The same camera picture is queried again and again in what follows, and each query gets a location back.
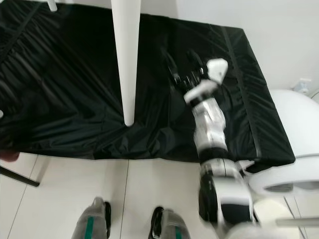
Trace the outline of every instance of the tile floor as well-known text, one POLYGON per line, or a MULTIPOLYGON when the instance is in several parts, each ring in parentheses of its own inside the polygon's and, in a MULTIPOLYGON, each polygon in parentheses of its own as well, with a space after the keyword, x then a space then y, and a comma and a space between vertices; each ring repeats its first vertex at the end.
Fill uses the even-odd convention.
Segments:
MULTIPOLYGON (((1 165, 41 185, 34 188, 0 176, 0 239, 70 239, 79 216, 95 196, 111 202, 110 239, 147 238, 158 205, 179 213, 192 238, 216 238, 197 212, 198 164, 22 154, 17 162, 1 161, 1 165)), ((295 217, 319 216, 318 201, 319 195, 287 198, 295 217)), ((303 232, 308 239, 319 238, 318 229, 303 232)))

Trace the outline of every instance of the robotic hand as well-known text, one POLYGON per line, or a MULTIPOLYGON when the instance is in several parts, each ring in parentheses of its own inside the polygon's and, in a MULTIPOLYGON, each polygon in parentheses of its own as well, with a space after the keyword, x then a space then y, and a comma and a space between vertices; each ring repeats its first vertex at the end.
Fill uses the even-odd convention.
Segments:
POLYGON ((212 59, 204 65, 194 51, 188 52, 194 69, 181 77, 173 59, 166 54, 171 81, 192 106, 196 122, 194 142, 201 164, 199 214, 211 222, 218 234, 253 220, 253 201, 225 142, 223 112, 212 93, 221 86, 228 69, 224 59, 212 59))

